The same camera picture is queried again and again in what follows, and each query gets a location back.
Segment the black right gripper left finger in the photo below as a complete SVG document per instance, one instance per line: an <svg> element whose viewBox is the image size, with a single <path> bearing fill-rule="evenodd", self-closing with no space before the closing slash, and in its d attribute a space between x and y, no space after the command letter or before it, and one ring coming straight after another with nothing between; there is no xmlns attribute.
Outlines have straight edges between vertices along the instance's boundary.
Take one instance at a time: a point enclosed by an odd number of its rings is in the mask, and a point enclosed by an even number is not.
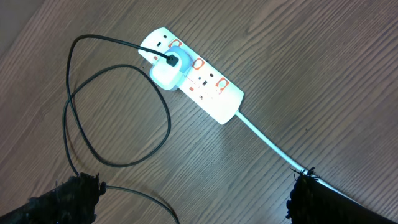
<svg viewBox="0 0 398 224"><path fill-rule="evenodd" d="M1 216L1 224L91 224L95 207L106 193L99 175L81 173L65 183Z"/></svg>

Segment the white power strip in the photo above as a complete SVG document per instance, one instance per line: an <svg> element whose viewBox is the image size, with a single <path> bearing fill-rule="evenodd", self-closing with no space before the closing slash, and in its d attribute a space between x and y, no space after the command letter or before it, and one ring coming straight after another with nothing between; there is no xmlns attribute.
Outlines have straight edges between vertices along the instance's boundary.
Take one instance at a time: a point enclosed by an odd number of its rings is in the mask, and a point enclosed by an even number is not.
<svg viewBox="0 0 398 224"><path fill-rule="evenodd" d="M238 113L244 97L243 91L168 29L161 27L151 32L142 41L141 46L163 54L173 46L186 51L193 62L183 83L177 89L220 124L227 123ZM158 59L163 58L143 50L139 53L152 66Z"/></svg>

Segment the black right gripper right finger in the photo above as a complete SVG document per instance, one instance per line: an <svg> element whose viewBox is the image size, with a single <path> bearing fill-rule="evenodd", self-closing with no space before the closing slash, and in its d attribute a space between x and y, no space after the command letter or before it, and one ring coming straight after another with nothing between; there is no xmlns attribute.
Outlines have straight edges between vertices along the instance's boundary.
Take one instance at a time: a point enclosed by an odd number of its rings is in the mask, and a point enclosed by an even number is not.
<svg viewBox="0 0 398 224"><path fill-rule="evenodd" d="M396 224L322 185L313 168L294 177L285 216L292 224Z"/></svg>

